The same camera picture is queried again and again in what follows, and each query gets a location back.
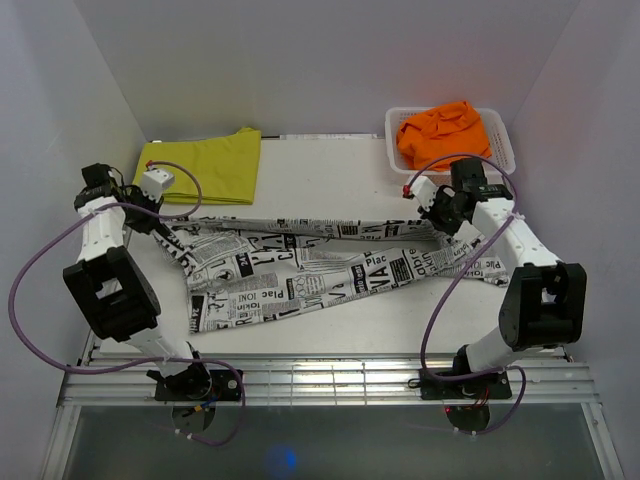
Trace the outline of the newspaper print trousers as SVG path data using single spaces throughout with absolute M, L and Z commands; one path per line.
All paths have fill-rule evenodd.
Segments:
M 180 218 L 192 334 L 294 317 L 454 277 L 484 237 L 465 225 L 439 248 L 426 220 Z

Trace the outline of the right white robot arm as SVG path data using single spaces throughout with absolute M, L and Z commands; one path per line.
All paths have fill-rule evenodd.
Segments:
M 469 270 L 488 250 L 505 269 L 509 283 L 496 327 L 474 343 L 462 346 L 450 371 L 428 372 L 436 382 L 452 383 L 464 397 L 474 397 L 488 376 L 505 371 L 528 351 L 577 342 L 582 334 L 587 273 L 579 263 L 566 263 L 546 248 L 519 214 L 510 179 L 488 181 L 489 160 L 466 155 L 450 165 L 451 184 L 436 186 L 416 173 L 404 187 L 414 197 L 422 218 L 453 236 L 464 225 L 484 241 L 466 261 Z

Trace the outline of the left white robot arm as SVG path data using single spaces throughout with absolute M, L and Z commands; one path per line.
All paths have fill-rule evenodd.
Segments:
M 212 376 L 187 341 L 165 333 L 160 301 L 125 245 L 126 229 L 146 235 L 167 231 L 158 214 L 175 181 L 169 166 L 149 162 L 130 186 L 118 183 L 106 164 L 83 168 L 85 187 L 74 200 L 84 222 L 81 251 L 63 280 L 97 337 L 136 348 L 152 358 L 150 376 L 160 386 L 199 400 L 212 392 Z

